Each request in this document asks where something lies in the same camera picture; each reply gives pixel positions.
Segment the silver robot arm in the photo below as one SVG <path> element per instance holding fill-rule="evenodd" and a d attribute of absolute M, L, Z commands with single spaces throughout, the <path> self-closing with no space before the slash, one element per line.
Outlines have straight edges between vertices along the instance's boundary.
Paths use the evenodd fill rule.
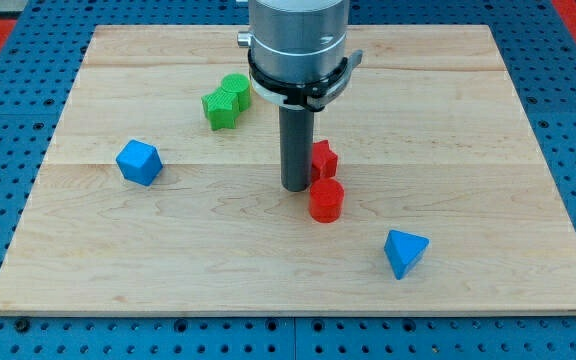
<path fill-rule="evenodd" d="M 249 0 L 250 62 L 285 83 L 317 82 L 345 53 L 348 0 Z"/>

